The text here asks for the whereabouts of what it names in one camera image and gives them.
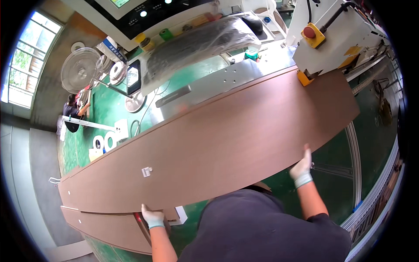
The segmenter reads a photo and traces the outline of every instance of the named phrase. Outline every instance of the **fan guard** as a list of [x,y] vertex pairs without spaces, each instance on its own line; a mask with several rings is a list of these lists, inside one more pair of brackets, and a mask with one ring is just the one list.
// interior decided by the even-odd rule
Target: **fan guard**
[[84,47],[71,53],[61,68],[61,83],[65,90],[73,94],[90,85],[102,75],[103,61],[93,48]]

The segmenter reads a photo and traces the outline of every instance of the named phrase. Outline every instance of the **black control panel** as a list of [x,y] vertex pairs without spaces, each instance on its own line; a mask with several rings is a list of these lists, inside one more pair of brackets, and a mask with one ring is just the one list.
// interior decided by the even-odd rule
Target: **black control panel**
[[[95,0],[85,1],[107,20],[109,20],[129,39],[134,39],[139,33],[144,32],[153,25],[156,25],[157,23],[174,16],[175,14],[198,5],[212,2],[212,0],[172,0],[171,3],[167,4],[164,0],[147,0],[129,11],[126,15],[121,17],[121,19],[116,20]],[[140,14],[143,11],[147,12],[147,15],[141,16]]]

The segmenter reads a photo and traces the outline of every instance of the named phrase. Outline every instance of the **glove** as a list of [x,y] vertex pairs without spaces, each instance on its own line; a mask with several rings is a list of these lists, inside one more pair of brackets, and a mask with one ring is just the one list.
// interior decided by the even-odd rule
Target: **glove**
[[164,227],[164,214],[159,211],[149,211],[148,207],[144,204],[141,205],[142,217],[148,224],[148,229],[152,229],[156,226]]
[[295,188],[299,188],[313,180],[310,174],[311,165],[311,149],[308,144],[305,144],[304,158],[290,170],[290,176],[294,180]]

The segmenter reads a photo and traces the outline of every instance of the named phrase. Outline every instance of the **person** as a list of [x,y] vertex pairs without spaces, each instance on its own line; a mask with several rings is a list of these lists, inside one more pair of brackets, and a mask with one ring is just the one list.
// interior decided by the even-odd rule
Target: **person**
[[[85,106],[82,107],[82,109],[77,108],[77,102],[76,102],[76,95],[70,94],[68,95],[67,103],[64,104],[64,108],[62,110],[62,115],[66,117],[72,117],[77,119],[82,119],[82,116],[86,112],[87,108],[90,107],[90,103],[87,103]],[[75,133],[78,130],[79,125],[75,123],[70,123],[67,121],[64,121],[65,125],[67,126],[67,129],[71,133]]]
[[345,261],[351,237],[330,220],[311,177],[311,165],[307,144],[304,158],[290,170],[305,220],[285,214],[269,190],[249,186],[207,203],[197,236],[179,259],[164,228],[164,214],[143,204],[153,262]]

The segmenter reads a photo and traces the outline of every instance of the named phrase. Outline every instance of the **green floor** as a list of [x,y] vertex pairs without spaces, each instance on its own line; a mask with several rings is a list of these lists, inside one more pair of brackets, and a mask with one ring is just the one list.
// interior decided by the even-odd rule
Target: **green floor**
[[[157,96],[154,101],[226,66],[226,62],[218,56],[184,68],[177,72],[168,83],[162,85],[161,90],[166,88],[168,84],[169,88],[164,94]],[[396,121],[393,121],[389,127],[384,127],[383,125],[376,126],[374,118],[378,113],[378,99],[374,94],[374,90],[371,91],[369,87],[361,91],[356,99],[361,110],[361,114],[354,120],[354,125],[360,144],[362,198],[364,198],[378,178],[390,153],[396,135]],[[124,108],[124,97],[100,85],[93,89],[93,110],[89,120],[95,123],[113,126],[117,120],[126,118],[128,119],[128,126],[130,126],[133,120],[139,120],[141,118],[145,108],[146,106],[135,114],[128,113]],[[151,121],[152,119],[147,113],[142,122],[141,131],[150,128],[152,126]],[[86,166],[89,164],[88,149],[93,147],[93,137],[96,135],[105,136],[105,134],[105,130],[91,127],[80,127],[76,133],[66,132],[65,142],[62,147],[64,174],[77,165]],[[331,141],[315,151],[313,153],[313,162],[351,168],[351,158],[345,131],[341,131]],[[352,180],[316,170],[312,174],[318,191],[329,210],[330,217],[337,224],[340,224],[351,214],[353,209]],[[283,201],[285,211],[288,214],[301,217],[300,204],[294,184],[289,177],[288,169],[265,179],[264,182],[272,188],[273,194]],[[178,255],[194,239],[197,221],[205,204],[206,201],[203,201],[184,206],[188,220],[183,225],[172,226],[170,240]],[[111,247],[96,239],[86,239],[95,255],[103,262],[151,261],[151,256]]]

